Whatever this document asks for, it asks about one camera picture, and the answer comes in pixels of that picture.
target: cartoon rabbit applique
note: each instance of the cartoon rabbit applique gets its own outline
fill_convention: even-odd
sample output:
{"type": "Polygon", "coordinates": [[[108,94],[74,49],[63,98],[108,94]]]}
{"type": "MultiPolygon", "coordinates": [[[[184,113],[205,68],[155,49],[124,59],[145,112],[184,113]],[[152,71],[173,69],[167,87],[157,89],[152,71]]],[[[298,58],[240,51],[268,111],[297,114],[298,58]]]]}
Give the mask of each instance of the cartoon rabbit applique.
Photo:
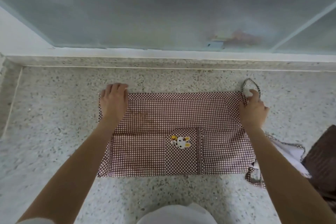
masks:
{"type": "Polygon", "coordinates": [[[191,146],[191,143],[187,143],[187,141],[190,140],[190,137],[177,137],[177,136],[171,136],[172,140],[170,143],[172,145],[175,145],[179,149],[189,148],[191,146]]]}

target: hand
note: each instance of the hand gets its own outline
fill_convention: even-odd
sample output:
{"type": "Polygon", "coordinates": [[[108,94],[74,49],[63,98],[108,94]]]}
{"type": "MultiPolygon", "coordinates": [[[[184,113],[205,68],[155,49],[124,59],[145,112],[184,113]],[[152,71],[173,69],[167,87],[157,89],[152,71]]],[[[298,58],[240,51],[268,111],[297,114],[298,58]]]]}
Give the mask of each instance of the hand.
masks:
{"type": "Polygon", "coordinates": [[[100,93],[100,107],[104,120],[119,122],[124,117],[128,106],[128,85],[123,83],[108,84],[100,93]]]}
{"type": "Polygon", "coordinates": [[[239,103],[240,122],[245,130],[261,128],[270,110],[269,107],[264,106],[256,90],[250,90],[250,92],[253,95],[247,98],[248,104],[245,106],[243,102],[239,103]]]}

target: brown fabric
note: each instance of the brown fabric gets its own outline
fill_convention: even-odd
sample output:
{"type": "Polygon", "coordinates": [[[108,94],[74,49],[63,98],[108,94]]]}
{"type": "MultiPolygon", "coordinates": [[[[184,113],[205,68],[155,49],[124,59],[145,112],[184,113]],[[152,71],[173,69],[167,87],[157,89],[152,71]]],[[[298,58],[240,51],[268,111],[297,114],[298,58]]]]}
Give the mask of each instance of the brown fabric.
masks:
{"type": "Polygon", "coordinates": [[[302,161],[310,183],[336,213],[336,126],[330,126],[302,161]]]}
{"type": "Polygon", "coordinates": [[[240,124],[241,99],[241,92],[129,94],[97,175],[245,173],[255,155],[240,124]]]}

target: white wall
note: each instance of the white wall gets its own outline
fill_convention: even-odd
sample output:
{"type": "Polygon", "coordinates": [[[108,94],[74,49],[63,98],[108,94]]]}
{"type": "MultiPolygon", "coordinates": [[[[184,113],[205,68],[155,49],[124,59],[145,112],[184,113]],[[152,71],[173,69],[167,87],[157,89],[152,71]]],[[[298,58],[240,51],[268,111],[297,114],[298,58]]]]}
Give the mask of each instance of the white wall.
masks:
{"type": "Polygon", "coordinates": [[[0,7],[0,53],[23,55],[52,48],[52,45],[0,7]]]}

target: speckled floor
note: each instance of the speckled floor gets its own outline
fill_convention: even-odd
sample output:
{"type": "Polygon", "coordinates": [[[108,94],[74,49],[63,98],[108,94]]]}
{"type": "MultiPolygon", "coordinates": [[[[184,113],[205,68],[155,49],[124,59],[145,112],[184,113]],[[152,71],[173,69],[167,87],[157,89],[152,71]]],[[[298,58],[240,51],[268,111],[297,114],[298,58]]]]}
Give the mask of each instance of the speckled floor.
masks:
{"type": "MultiPolygon", "coordinates": [[[[130,92],[239,90],[251,77],[271,106],[265,130],[307,150],[336,123],[336,73],[183,69],[25,67],[0,141],[0,215],[14,223],[93,130],[98,92],[126,82],[130,92]]],[[[136,223],[168,204],[196,202],[218,223],[279,223],[267,191],[244,175],[96,179],[77,223],[136,223]]]]}

